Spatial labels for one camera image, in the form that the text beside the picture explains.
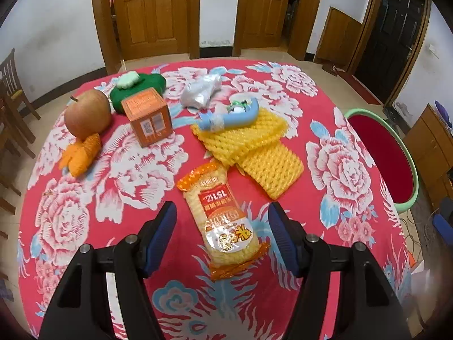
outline red cushion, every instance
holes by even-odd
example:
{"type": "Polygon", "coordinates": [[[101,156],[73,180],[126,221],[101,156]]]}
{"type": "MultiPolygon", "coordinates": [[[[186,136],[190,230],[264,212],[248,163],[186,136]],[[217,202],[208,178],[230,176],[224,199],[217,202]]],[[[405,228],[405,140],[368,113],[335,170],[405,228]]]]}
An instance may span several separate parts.
{"type": "Polygon", "coordinates": [[[414,176],[396,139],[384,126],[368,116],[357,114],[348,121],[373,157],[393,202],[407,202],[414,190],[414,176]]]}

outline black door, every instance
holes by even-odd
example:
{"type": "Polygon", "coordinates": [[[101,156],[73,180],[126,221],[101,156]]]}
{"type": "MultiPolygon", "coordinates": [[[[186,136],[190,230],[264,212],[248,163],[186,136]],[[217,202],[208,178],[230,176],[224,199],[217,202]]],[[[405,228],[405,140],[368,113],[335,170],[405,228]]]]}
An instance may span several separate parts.
{"type": "Polygon", "coordinates": [[[420,29],[423,0],[382,0],[354,76],[382,103],[395,87],[420,29]]]}

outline rice cracker package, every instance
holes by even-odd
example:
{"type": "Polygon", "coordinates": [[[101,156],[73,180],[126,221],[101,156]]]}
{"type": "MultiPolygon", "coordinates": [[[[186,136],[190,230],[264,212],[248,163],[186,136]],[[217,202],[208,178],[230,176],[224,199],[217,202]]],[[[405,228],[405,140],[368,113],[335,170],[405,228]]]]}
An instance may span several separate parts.
{"type": "Polygon", "coordinates": [[[213,281],[245,270],[270,246],[268,242],[258,241],[251,222],[230,190],[226,174],[227,170],[219,162],[211,161],[177,183],[208,250],[213,281]]]}

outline screw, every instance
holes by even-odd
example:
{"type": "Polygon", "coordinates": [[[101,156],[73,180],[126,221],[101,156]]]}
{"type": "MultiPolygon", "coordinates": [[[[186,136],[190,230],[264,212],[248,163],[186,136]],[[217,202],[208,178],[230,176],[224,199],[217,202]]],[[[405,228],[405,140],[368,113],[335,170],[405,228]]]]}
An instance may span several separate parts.
{"type": "Polygon", "coordinates": [[[126,239],[125,239],[125,240],[126,240],[126,243],[132,244],[132,243],[135,243],[135,242],[137,241],[138,238],[139,238],[139,237],[136,236],[135,234],[131,234],[131,235],[126,236],[126,239]]]}
{"type": "Polygon", "coordinates": [[[90,244],[82,244],[79,248],[80,253],[87,253],[91,249],[90,244]]]}
{"type": "Polygon", "coordinates": [[[305,237],[310,243],[316,243],[319,240],[319,236],[316,234],[307,234],[305,237]]]}
{"type": "Polygon", "coordinates": [[[354,244],[355,249],[357,249],[359,252],[363,252],[366,249],[366,245],[363,244],[362,242],[357,242],[354,244]]]}

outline orange box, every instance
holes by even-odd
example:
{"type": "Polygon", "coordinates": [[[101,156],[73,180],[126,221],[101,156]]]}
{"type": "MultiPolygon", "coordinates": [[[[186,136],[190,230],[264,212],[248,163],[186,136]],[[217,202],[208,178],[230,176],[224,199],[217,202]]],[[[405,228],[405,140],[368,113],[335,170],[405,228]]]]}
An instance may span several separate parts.
{"type": "Polygon", "coordinates": [[[125,98],[121,104],[142,147],[160,141],[173,131],[168,106],[154,88],[125,98]]]}

